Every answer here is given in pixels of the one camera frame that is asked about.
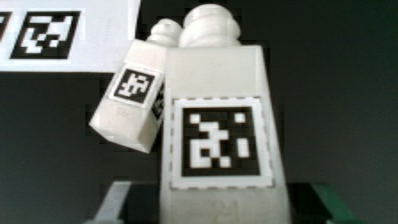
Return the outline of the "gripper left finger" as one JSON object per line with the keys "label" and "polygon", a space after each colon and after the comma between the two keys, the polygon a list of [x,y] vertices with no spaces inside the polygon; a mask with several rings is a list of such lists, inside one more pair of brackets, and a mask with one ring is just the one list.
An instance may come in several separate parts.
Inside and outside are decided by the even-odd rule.
{"label": "gripper left finger", "polygon": [[116,181],[112,183],[96,216],[82,224],[124,224],[119,215],[123,211],[130,187],[130,181]]}

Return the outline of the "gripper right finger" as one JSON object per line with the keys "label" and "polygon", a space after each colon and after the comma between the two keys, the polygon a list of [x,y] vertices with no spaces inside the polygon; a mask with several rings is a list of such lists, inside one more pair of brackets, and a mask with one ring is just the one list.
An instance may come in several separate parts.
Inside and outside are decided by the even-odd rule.
{"label": "gripper right finger", "polygon": [[332,187],[327,184],[315,184],[313,190],[331,214],[325,224],[366,224],[357,218]]}

